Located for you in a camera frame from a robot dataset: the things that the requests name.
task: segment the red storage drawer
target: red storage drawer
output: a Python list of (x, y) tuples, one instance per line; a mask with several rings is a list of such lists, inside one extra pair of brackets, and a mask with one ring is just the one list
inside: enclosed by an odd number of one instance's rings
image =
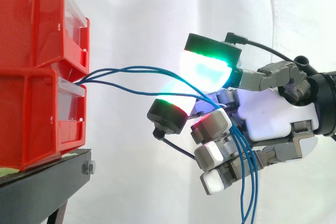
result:
[(0, 68), (79, 80), (89, 73), (89, 26), (73, 0), (0, 0)]
[(86, 89), (52, 69), (0, 69), (0, 167), (25, 170), (85, 144)]

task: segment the green light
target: green light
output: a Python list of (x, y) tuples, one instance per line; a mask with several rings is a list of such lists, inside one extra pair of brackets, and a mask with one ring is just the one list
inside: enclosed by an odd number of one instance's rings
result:
[[(188, 94), (196, 93), (192, 88), (178, 80), (172, 80), (168, 82), (166, 86), (164, 86), (162, 92)], [(176, 105), (177, 107), (182, 109), (187, 115), (191, 113), (196, 101), (196, 98), (193, 97), (176, 97), (173, 95), (159, 95), (157, 98)]]
[(232, 68), (223, 60), (185, 50), (181, 58), (181, 72), (200, 90), (215, 92), (229, 79)]

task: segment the robotic hand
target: robotic hand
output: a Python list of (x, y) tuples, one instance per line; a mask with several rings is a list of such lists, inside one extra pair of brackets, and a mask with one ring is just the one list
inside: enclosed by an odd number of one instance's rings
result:
[[(196, 49), (212, 47), (209, 41), (205, 42), (197, 41)], [(250, 71), (237, 68), (238, 60), (232, 60), (232, 72), (223, 89), (207, 95), (222, 108), (214, 110), (209, 103), (196, 101), (189, 119), (202, 117), (191, 127), (191, 136), (196, 144), (202, 144), (194, 154), (204, 171), (201, 181), (208, 195), (242, 179), (238, 147), (229, 131), (232, 124), (251, 147), (265, 146), (253, 151), (258, 170), (303, 158), (316, 145), (315, 135), (335, 138), (336, 71), (318, 73), (304, 56), (292, 61), (273, 49), (228, 33), (224, 44), (234, 49), (236, 43), (260, 47), (284, 61)], [(158, 139), (163, 139), (166, 133), (179, 134), (187, 120), (173, 104), (158, 100), (152, 105), (148, 118), (155, 124), (154, 136)], [(248, 176), (247, 163), (251, 157), (243, 157), (245, 176)]]

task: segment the gray joint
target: gray joint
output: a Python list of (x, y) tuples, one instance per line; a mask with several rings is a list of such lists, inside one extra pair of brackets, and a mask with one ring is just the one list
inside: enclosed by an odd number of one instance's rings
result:
[[(221, 154), (223, 160), (218, 163), (218, 155)], [(232, 155), (238, 152), (234, 141), (226, 142), (224, 139), (216, 142), (209, 142), (200, 146), (194, 152), (198, 166), (207, 172), (216, 166), (232, 159)]]
[(262, 91), (283, 86), (285, 95), (292, 101), (299, 101), (310, 89), (307, 75), (293, 62), (270, 63), (257, 72), (243, 70), (239, 88), (250, 91)]
[(275, 156), (269, 157), (268, 163), (279, 163), (302, 158), (300, 140), (313, 136), (311, 121), (295, 122), (292, 123), (289, 142), (267, 146), (262, 152), (266, 154), (270, 152), (275, 153)]
[(213, 111), (208, 116), (201, 118), (191, 129), (191, 136), (196, 144), (207, 143), (225, 136), (228, 122), (221, 111)]
[(216, 92), (218, 102), (221, 104), (226, 105), (226, 110), (235, 109), (238, 107), (238, 96), (237, 96), (237, 90), (227, 90), (222, 89)]

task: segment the white fabric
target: white fabric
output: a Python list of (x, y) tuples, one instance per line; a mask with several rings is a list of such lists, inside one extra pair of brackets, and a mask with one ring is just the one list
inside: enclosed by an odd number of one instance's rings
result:
[[(266, 45), (274, 35), (274, 46), (289, 57), (305, 54), (319, 70), (336, 68), (333, 0), (75, 1), (91, 20), (91, 70), (151, 65), (177, 71), (188, 33), (224, 40), (228, 31)], [(256, 70), (270, 54), (244, 46), (242, 61)], [(132, 74), (108, 79), (143, 91), (160, 91), (168, 82)], [(152, 137), (146, 113), (153, 100), (88, 85), (85, 147), (92, 148), (97, 169), (69, 200), (65, 224), (240, 223), (241, 183), (206, 196), (197, 165)], [(189, 126), (169, 139), (192, 152)], [(261, 171), (255, 223), (335, 223), (335, 148), (323, 138), (302, 162)]]

